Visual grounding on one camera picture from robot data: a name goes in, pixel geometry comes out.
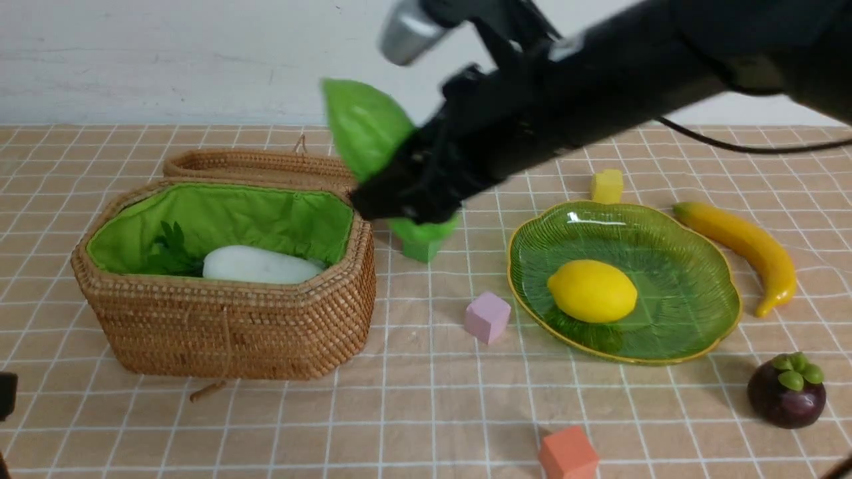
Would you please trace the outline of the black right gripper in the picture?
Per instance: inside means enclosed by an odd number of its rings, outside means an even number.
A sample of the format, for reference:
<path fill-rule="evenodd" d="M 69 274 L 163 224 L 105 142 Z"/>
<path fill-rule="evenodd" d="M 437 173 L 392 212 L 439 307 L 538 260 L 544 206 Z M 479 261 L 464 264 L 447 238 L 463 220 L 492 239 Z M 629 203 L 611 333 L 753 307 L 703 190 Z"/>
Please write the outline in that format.
<path fill-rule="evenodd" d="M 351 194 L 365 220 L 445 222 L 465 200 L 533 166 L 526 67 L 484 73 L 469 65 L 441 92 L 439 111 Z"/>

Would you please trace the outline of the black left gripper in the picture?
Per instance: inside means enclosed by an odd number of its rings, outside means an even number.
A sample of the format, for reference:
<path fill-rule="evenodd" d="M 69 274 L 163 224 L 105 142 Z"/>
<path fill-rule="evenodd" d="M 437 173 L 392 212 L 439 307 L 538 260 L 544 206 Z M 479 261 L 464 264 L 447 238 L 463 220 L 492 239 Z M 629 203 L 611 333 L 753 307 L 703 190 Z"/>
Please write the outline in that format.
<path fill-rule="evenodd" d="M 0 421 L 6 421 L 15 411 L 18 380 L 15 373 L 0 374 Z"/>

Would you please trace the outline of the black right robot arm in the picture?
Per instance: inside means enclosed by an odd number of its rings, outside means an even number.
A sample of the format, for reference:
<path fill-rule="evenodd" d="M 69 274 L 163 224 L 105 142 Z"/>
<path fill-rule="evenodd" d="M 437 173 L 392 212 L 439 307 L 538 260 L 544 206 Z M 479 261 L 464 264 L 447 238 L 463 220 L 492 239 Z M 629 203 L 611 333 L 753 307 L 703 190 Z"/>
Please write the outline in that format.
<path fill-rule="evenodd" d="M 365 220 L 443 222 L 509 176 L 727 91 L 850 123 L 849 1 L 641 1 L 565 37 L 531 1 L 401 1 L 381 54 L 411 64 L 465 22 L 495 70 L 445 80 L 439 111 L 351 195 Z"/>

